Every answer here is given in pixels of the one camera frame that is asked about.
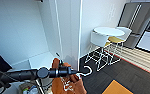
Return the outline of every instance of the yellow stool seat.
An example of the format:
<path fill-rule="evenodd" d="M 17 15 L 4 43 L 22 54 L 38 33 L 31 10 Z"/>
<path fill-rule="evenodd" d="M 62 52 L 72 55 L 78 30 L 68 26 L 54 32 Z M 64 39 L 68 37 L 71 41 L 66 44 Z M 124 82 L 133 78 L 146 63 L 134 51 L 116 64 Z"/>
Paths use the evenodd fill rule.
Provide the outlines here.
<path fill-rule="evenodd" d="M 110 45 L 111 43 L 110 42 L 106 42 L 105 46 L 104 47 L 107 47 L 108 45 Z"/>
<path fill-rule="evenodd" d="M 109 37 L 108 38 L 109 41 L 113 42 L 113 43 L 120 43 L 120 42 L 124 42 L 124 40 L 121 40 L 117 37 Z"/>

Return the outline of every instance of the refrigerator handle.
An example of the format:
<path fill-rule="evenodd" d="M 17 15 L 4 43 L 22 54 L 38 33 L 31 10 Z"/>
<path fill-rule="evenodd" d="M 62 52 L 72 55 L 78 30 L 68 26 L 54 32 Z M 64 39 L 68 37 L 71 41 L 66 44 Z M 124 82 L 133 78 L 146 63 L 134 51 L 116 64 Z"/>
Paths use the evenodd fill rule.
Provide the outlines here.
<path fill-rule="evenodd" d="M 136 11 L 136 14 L 135 14 L 135 16 L 134 16 L 134 18 L 133 18 L 133 21 L 132 21 L 131 25 L 130 25 L 130 28 L 132 28 L 133 23 L 134 23 L 134 21 L 135 21 L 137 15 L 138 15 L 138 13 L 139 13 L 139 11 L 140 11 L 141 6 L 142 6 L 142 5 L 139 5 L 138 10 Z"/>
<path fill-rule="evenodd" d="M 129 29 L 131 28 L 133 19 L 134 19 L 136 13 L 137 13 L 138 8 L 139 8 L 139 5 L 137 5 L 137 7 L 136 7 L 136 9 L 135 9 L 135 11 L 134 11 L 134 13 L 133 13 L 133 16 L 132 16 L 132 18 L 131 18 L 131 20 L 130 20 L 130 23 L 129 23 L 129 26 L 128 26 Z"/>

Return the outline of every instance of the refrigerator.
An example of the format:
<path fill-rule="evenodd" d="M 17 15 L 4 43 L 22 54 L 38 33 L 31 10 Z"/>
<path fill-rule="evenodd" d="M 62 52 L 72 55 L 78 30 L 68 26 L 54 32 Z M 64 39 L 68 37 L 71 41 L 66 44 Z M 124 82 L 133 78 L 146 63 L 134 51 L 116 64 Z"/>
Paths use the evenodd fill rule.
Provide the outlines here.
<path fill-rule="evenodd" d="M 150 2 L 126 3 L 123 9 L 119 27 L 132 30 L 124 46 L 134 49 L 150 22 Z"/>

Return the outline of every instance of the table top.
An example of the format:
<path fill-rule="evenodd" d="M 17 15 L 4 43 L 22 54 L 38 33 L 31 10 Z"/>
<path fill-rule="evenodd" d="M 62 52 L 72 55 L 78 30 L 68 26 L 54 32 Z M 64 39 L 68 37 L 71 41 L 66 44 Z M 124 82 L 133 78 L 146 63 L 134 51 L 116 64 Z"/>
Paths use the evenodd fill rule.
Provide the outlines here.
<path fill-rule="evenodd" d="M 97 27 L 94 29 L 94 31 L 101 35 L 108 35 L 108 36 L 122 36 L 125 34 L 122 30 L 110 27 Z"/>

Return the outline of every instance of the floor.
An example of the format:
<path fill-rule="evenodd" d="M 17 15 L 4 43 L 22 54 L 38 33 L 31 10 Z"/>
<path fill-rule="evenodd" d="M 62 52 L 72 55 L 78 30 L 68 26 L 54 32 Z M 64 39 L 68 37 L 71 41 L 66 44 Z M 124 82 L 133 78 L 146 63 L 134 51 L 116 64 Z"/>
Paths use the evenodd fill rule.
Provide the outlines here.
<path fill-rule="evenodd" d="M 150 72 L 150 53 L 139 49 L 128 49 L 123 47 L 121 57 Z"/>
<path fill-rule="evenodd" d="M 84 65 L 93 69 L 91 75 L 82 77 L 87 94 L 102 94 L 112 80 L 116 80 L 134 94 L 150 94 L 150 73 L 124 60 L 111 66 L 107 65 L 97 72 L 95 62 L 90 60 L 84 64 L 85 58 L 86 56 L 80 59 L 80 71 L 89 72 L 83 68 Z"/>

